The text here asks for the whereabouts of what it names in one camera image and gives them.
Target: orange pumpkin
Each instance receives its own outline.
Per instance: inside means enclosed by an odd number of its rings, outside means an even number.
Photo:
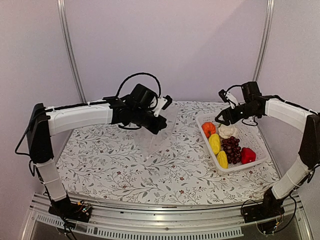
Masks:
[[[202,124],[202,130],[207,138],[211,136],[211,134],[216,133],[216,126],[212,122],[205,122]]]

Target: floral tablecloth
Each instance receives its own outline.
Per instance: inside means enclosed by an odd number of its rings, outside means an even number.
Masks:
[[[174,102],[179,108],[172,137],[145,159],[133,131],[117,125],[74,129],[58,162],[68,192],[150,204],[211,205],[260,199],[279,180],[271,158],[219,176],[196,124],[201,113],[227,106],[212,102]],[[263,142],[257,127],[254,128]]]

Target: red bell pepper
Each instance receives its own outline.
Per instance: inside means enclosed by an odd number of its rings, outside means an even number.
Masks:
[[[256,153],[248,147],[243,147],[241,150],[241,163],[248,164],[256,160]]]

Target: toy vegetable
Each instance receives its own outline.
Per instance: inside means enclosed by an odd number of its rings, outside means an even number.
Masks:
[[[243,147],[241,150],[241,163],[248,164],[256,160],[256,153],[248,147]]]
[[[202,130],[208,139],[212,134],[216,133],[216,126],[212,122],[207,121],[202,124]]]
[[[218,163],[221,167],[223,167],[224,169],[228,168],[228,159],[225,151],[220,151],[216,159],[218,160]]]
[[[238,136],[238,128],[236,125],[232,124],[229,126],[221,124],[221,126],[218,128],[218,133],[221,138],[228,139],[231,136],[237,137]]]
[[[209,144],[215,155],[217,155],[221,150],[220,137],[218,134],[212,134],[209,137]]]

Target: yellow vegetable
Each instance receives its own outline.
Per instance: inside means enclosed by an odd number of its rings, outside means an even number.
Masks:
[[[209,137],[209,144],[212,148],[212,151],[215,155],[217,155],[221,150],[220,137],[218,134],[212,134]]]
[[[219,152],[217,159],[221,167],[223,167],[224,169],[228,168],[228,159],[225,151]]]

